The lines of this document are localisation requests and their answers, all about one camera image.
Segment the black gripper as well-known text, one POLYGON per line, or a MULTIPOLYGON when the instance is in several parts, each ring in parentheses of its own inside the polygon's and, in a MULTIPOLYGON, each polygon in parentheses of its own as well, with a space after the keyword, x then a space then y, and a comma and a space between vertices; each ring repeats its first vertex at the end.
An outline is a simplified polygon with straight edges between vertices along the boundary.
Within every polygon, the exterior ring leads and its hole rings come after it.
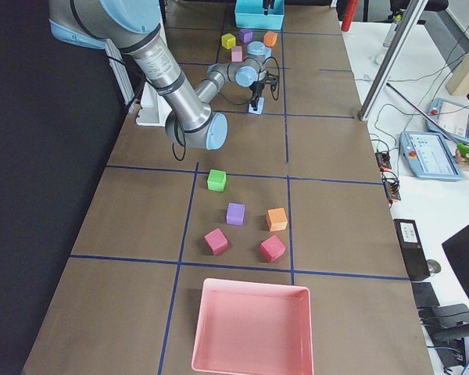
POLYGON ((263 93, 263 89, 265 88, 265 80, 258 80, 254 81, 250 86, 250 90, 252 92, 252 97, 250 98, 250 105, 253 109, 257 109, 259 105, 259 99, 263 93))

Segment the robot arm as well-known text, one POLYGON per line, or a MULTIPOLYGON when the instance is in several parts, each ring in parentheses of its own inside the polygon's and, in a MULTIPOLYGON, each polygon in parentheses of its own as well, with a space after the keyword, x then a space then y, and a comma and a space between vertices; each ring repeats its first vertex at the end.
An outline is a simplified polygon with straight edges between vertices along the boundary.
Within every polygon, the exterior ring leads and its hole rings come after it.
POLYGON ((242 62, 212 65, 198 87, 192 87, 160 37, 162 14, 157 1, 51 1, 49 21, 55 38, 86 48, 104 47, 111 40, 131 56, 146 80, 171 107, 167 137, 185 148, 216 150, 227 137, 227 118, 209 104, 225 84, 250 88, 254 109, 266 85, 277 90, 279 78, 266 64, 271 50, 254 41, 242 62))
POLYGON ((274 9, 275 0, 262 0, 263 14, 267 16, 271 9, 274 9))

